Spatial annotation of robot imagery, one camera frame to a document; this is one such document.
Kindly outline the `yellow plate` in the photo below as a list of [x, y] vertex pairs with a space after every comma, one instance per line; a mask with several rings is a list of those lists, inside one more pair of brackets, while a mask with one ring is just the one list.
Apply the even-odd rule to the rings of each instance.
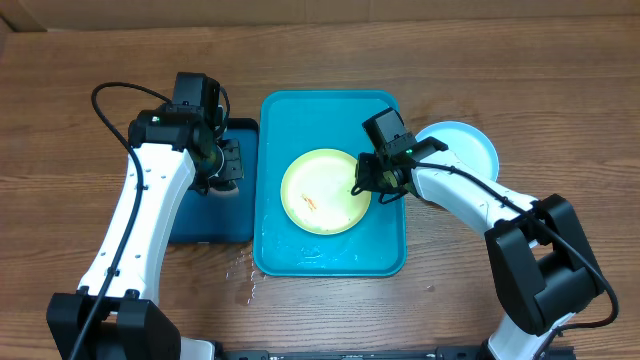
[[357, 160], [335, 149], [316, 149], [296, 160], [281, 182], [281, 202], [287, 216], [316, 235], [335, 235], [364, 218], [371, 194], [351, 193]]

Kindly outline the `light blue plate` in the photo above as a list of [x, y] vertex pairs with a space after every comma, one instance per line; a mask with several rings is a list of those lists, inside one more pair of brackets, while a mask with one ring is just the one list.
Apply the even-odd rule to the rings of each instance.
[[422, 129], [416, 140], [434, 137], [445, 143], [456, 156], [477, 173], [496, 181], [499, 176], [500, 163], [493, 143], [479, 129], [472, 125], [443, 121], [431, 124]]

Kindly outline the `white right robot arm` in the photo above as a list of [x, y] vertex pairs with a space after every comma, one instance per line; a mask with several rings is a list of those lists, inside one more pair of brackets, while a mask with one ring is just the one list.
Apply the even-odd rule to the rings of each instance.
[[411, 194], [434, 203], [485, 239], [505, 315], [470, 359], [572, 359], [553, 340], [576, 328], [572, 317], [612, 291], [573, 206], [498, 183], [491, 141], [471, 125], [445, 121], [411, 133], [388, 108], [363, 124], [373, 150], [359, 155], [353, 194], [376, 192], [387, 204]]

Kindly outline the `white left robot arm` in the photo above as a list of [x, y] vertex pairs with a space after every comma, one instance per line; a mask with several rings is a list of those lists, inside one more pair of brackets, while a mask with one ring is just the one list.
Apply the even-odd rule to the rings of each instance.
[[230, 102], [204, 73], [180, 72], [171, 97], [122, 135], [126, 179], [105, 238], [73, 293], [53, 294], [46, 321], [64, 359], [215, 359], [214, 342], [182, 336], [159, 309], [165, 252], [185, 194], [230, 191], [243, 178], [239, 143], [223, 137]]

